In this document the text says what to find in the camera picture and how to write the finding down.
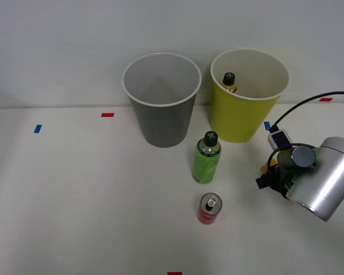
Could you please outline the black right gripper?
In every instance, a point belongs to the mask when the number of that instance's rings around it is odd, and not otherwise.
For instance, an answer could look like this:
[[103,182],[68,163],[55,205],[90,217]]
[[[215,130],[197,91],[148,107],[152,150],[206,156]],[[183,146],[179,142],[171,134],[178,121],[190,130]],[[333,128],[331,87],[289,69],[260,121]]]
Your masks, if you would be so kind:
[[287,193],[294,184],[292,181],[294,175],[295,171],[293,169],[276,164],[271,166],[261,177],[257,178],[256,183],[259,189],[269,186],[287,199]]

